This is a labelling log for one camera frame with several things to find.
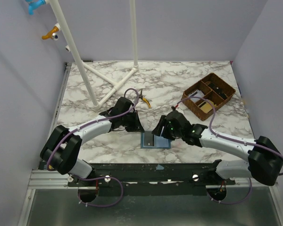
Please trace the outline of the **black credit card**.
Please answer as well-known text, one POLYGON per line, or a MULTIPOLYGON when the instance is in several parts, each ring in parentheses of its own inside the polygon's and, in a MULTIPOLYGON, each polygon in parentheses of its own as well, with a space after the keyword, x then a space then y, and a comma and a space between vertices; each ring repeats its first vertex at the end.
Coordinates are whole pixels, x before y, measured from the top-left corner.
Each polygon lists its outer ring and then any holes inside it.
POLYGON ((145 131, 144 132, 144 139, 143 139, 143 145, 144 146, 154 146, 154 135, 151 131, 145 131))

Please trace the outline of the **gold VIP credit card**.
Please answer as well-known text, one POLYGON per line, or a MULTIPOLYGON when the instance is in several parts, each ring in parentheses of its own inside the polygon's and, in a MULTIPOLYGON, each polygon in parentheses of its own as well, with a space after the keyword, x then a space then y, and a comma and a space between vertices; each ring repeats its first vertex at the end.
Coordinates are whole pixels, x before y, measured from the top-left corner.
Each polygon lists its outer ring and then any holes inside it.
POLYGON ((203 102, 199 108, 204 112, 204 113, 209 113, 213 107, 212 106, 216 106, 213 102, 203 102))

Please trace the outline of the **blue card holder wallet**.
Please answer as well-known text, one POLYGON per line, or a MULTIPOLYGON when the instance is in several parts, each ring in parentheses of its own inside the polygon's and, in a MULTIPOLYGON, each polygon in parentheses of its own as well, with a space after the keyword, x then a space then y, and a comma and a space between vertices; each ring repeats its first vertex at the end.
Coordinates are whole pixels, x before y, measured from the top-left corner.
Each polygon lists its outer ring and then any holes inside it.
POLYGON ((144 146, 143 145, 144 132, 141 133, 141 148, 143 149, 170 149, 171 141, 169 139, 159 137, 154 135, 154 146, 144 146))

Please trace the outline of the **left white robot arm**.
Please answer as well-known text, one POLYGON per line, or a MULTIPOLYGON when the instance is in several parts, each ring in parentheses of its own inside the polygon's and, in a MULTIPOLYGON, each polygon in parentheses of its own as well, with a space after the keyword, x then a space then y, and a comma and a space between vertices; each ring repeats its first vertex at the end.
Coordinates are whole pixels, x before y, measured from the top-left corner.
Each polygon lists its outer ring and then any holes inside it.
POLYGON ((81 145, 121 126, 127 132, 144 132, 135 106, 131 100, 120 97, 114 107, 87 123, 70 128, 57 126, 41 150, 41 159, 61 175, 75 175, 83 185, 92 185, 95 181, 92 166, 78 159, 81 145))

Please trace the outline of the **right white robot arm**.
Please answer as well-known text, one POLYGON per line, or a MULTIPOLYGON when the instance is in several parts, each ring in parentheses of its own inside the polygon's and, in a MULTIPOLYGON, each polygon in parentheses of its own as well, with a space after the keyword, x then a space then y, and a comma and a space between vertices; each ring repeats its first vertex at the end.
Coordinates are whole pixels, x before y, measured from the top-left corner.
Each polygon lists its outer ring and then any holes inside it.
POLYGON ((177 110, 162 115, 152 134, 169 140, 179 138, 188 145, 212 148, 238 157, 237 161, 220 161, 208 172, 208 180, 214 185, 229 178, 253 178, 273 186, 283 166, 283 158, 269 138, 244 139, 212 132, 206 125, 191 124, 177 110))

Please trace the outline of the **gold striped credit card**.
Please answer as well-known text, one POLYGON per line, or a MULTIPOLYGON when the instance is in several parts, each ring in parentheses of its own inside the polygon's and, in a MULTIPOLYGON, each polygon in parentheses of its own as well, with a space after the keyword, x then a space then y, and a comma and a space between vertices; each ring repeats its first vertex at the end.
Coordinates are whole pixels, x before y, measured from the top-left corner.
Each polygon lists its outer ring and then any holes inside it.
POLYGON ((198 105, 198 107, 199 107, 200 109, 205 109, 205 108, 210 109, 210 108, 211 108, 211 105, 210 105, 208 102, 203 101, 201 104, 198 105))

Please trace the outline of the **white striped credit card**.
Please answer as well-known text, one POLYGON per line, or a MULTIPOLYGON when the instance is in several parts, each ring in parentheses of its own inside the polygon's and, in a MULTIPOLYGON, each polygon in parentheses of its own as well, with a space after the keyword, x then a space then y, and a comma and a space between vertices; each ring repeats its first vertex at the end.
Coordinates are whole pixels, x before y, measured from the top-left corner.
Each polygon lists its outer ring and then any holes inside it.
POLYGON ((201 90, 195 90, 189 95, 190 97, 204 97, 205 94, 201 90))

